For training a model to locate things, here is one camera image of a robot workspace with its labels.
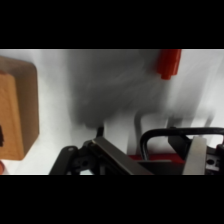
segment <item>wooden panel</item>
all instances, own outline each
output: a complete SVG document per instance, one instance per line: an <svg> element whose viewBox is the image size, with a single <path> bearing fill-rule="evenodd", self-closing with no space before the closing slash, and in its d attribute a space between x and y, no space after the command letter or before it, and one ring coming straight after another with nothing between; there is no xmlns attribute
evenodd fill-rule
<svg viewBox="0 0 224 224"><path fill-rule="evenodd" d="M0 57L0 159L21 160L39 134L37 71L31 63Z"/></svg>

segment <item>red handle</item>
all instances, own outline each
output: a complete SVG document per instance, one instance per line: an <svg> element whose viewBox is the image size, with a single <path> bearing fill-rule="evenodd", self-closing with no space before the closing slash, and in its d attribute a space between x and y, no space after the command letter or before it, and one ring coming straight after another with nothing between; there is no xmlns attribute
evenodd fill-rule
<svg viewBox="0 0 224 224"><path fill-rule="evenodd" d="M157 72L162 79L170 80L178 73L182 49L163 49L158 63Z"/></svg>

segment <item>black metal frame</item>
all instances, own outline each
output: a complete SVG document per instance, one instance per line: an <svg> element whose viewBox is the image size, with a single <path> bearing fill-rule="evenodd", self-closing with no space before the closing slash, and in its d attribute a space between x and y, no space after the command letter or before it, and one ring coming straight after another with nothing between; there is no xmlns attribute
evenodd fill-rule
<svg viewBox="0 0 224 224"><path fill-rule="evenodd" d="M155 129L155 130L148 131L145 134L143 134L140 140L141 155L143 160L145 161L149 160L149 152L147 149L147 143L151 138L163 137L163 136L167 136L167 137L181 136L182 138L187 138L186 135L222 135L224 136L224 129L223 128L170 128L170 129Z"/></svg>
<svg viewBox="0 0 224 224"><path fill-rule="evenodd" d="M192 140L186 135L224 135L222 128L170 128L146 132L141 138L141 152L145 161L133 161L113 146L103 135L103 128L98 129L97 138L84 143L78 150L75 146L65 147L55 162L50 175L80 175L90 170L95 175L181 175L185 164L172 162L148 161L147 142L153 137L168 136L169 144L186 161ZM207 155L218 157L219 171L205 169L207 175L224 174L224 144L216 149L207 147Z"/></svg>

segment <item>white surface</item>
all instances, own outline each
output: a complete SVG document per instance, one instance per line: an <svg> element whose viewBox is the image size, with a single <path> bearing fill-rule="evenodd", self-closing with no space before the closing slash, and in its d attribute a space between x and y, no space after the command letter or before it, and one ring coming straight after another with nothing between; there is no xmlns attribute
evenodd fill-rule
<svg viewBox="0 0 224 224"><path fill-rule="evenodd" d="M224 127L224 50L183 50L179 74L171 81L154 72L159 53L1 49L2 56L33 62L39 82L40 136L23 161L4 161L8 173L48 174L64 146L80 147L103 123L105 137L129 154L137 148L136 130L167 124ZM216 139L208 142L215 145ZM150 144L153 152L164 151Z"/></svg>

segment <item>black machine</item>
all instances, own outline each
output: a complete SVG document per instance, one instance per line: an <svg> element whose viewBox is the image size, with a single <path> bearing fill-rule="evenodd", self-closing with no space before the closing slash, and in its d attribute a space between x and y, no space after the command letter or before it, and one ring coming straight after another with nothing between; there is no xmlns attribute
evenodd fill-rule
<svg viewBox="0 0 224 224"><path fill-rule="evenodd" d="M142 161L134 161L103 138L98 129L94 140L78 150L65 147L55 162L50 175L80 175L90 170L94 175L223 175L224 142L216 149L208 147L202 135L222 135L223 128L156 129L143 134L140 140ZM184 161L150 161L147 143L154 137L168 137L169 144Z"/></svg>

